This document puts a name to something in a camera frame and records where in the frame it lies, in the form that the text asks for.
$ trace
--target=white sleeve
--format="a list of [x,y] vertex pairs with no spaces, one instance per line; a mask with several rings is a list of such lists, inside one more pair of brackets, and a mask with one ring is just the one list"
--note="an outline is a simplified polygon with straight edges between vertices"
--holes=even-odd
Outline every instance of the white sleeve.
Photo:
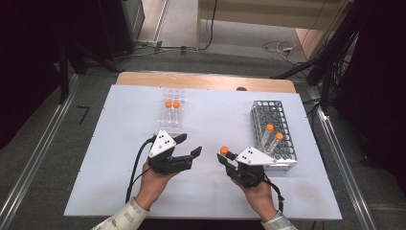
[[265,230],[298,230],[281,212],[261,224]]
[[135,230],[149,211],[141,208],[132,197],[116,214],[99,223],[92,230]]

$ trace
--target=wooden furniture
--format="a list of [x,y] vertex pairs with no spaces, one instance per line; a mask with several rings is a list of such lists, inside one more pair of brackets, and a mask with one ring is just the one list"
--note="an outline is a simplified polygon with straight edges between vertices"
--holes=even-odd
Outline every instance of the wooden furniture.
[[[296,28],[304,54],[311,59],[340,25],[348,7],[349,0],[221,0],[214,20]],[[214,0],[199,0],[196,46],[200,20],[211,20],[213,10]]]
[[237,90],[244,87],[248,91],[296,93],[290,80],[247,79],[220,75],[199,75],[159,72],[124,72],[116,84],[144,85],[177,88],[207,88]]

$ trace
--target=white tabletop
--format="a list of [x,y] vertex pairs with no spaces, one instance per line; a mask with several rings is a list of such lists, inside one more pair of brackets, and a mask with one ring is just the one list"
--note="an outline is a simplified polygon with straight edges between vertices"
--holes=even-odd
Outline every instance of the white tabletop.
[[[162,88],[112,85],[81,165],[65,216],[111,216],[123,207],[135,157],[159,130]],[[250,110],[254,100],[282,101],[298,164],[267,172],[285,198],[289,219],[341,219],[305,110],[298,94],[186,89],[182,132],[188,139],[173,155],[202,146],[192,169],[170,182],[149,213],[159,219],[258,219],[242,191],[226,175],[216,153],[254,146]],[[146,147],[136,175],[147,160]],[[132,194],[138,193],[139,182]]]

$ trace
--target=orange cap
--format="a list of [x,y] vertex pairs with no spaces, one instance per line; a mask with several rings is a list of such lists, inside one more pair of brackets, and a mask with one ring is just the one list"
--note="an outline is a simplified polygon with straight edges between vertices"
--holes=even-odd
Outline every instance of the orange cap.
[[220,153],[223,154],[223,155],[227,154],[228,153],[228,148],[227,147],[221,147],[220,148]]
[[281,132],[278,132],[278,133],[275,135],[275,138],[276,138],[278,141],[281,141],[281,140],[283,140],[283,134],[282,134]]
[[273,131],[274,130],[274,125],[272,125],[272,124],[268,124],[268,125],[266,125],[266,130],[267,131]]
[[172,102],[171,101],[166,101],[165,102],[165,107],[167,107],[167,108],[172,107]]
[[175,102],[173,103],[173,107],[174,107],[174,108],[180,107],[179,101],[175,101]]

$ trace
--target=hand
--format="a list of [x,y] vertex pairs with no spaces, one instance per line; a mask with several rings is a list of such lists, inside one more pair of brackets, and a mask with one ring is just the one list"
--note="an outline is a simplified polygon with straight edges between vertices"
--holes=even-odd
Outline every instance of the hand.
[[135,202],[144,210],[149,210],[152,204],[158,199],[159,195],[167,187],[168,181],[177,175],[179,172],[171,174],[159,174],[153,169],[149,169],[148,163],[143,165],[143,174],[141,179],[141,188],[137,196],[134,197]]
[[232,180],[244,192],[248,203],[250,203],[254,211],[259,214],[262,221],[266,222],[278,213],[272,200],[271,186],[264,182],[260,182],[257,187],[247,189],[234,181],[234,179]]

